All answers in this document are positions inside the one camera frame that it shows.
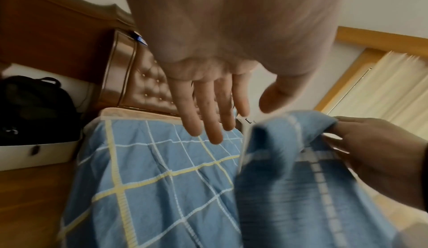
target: backpack handle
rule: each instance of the backpack handle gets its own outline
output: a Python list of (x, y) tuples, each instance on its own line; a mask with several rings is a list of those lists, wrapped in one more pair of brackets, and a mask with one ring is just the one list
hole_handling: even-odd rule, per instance
[(40, 81), (53, 82), (57, 87), (61, 88), (61, 82), (60, 82), (60, 81), (58, 81), (58, 80), (57, 80), (57, 79), (55, 79), (55, 78), (52, 78), (52, 77), (44, 77), (44, 78), (41, 78), (41, 79), (38, 79), (38, 80), (40, 80)]

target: checkered fabric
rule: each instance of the checkered fabric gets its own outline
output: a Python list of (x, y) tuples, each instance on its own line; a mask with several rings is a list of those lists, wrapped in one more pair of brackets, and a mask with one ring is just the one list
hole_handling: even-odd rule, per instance
[(223, 137), (212, 145), (181, 125), (102, 121), (78, 156), (62, 246), (241, 247), (232, 190), (242, 134)]
[(321, 139), (335, 121), (292, 112), (253, 129), (235, 180), (245, 248), (404, 247)]

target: black sleeve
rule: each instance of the black sleeve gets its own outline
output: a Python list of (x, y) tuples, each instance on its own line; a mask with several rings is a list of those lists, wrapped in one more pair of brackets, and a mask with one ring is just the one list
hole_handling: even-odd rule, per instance
[(425, 211), (428, 212), (428, 146), (425, 150), (425, 158), (422, 164), (422, 194), (424, 197)]

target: human hand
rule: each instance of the human hand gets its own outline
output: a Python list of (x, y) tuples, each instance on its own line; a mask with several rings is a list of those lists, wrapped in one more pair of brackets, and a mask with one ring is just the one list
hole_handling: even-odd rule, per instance
[(422, 165), (427, 141), (385, 120), (337, 117), (324, 136), (367, 185), (408, 206), (424, 209)]
[(249, 115), (247, 87), (261, 63), (278, 75), (259, 105), (272, 112), (293, 100), (326, 57), (340, 0), (127, 0), (140, 34), (168, 78), (183, 125), (201, 134), (191, 82), (209, 140), (222, 141), (237, 111)]

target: black bag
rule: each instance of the black bag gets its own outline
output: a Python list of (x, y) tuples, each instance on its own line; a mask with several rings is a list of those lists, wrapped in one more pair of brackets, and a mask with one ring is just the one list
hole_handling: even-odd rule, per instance
[(54, 78), (12, 76), (0, 81), (0, 145), (77, 141), (80, 115)]

